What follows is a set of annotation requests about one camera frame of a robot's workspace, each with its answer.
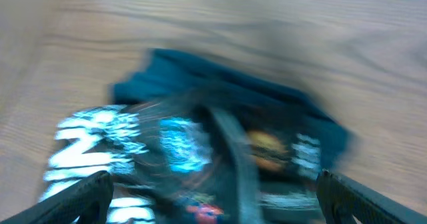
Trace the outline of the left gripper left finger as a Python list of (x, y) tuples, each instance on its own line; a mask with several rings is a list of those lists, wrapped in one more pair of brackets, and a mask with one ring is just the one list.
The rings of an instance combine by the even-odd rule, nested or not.
[(113, 190), (111, 175), (98, 171), (1, 224), (105, 224)]

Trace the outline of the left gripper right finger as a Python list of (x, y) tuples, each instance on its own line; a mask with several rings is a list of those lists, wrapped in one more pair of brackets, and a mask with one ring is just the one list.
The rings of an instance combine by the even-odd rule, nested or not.
[(426, 224), (426, 216), (341, 174), (322, 170), (316, 195), (327, 224)]

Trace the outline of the black orange patterned jersey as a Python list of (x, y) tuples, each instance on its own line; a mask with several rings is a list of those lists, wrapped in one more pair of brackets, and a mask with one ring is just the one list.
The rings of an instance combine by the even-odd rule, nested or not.
[(321, 148), (299, 119), (183, 97), (83, 109), (58, 123), (40, 200), (106, 171), (107, 223), (309, 223)]

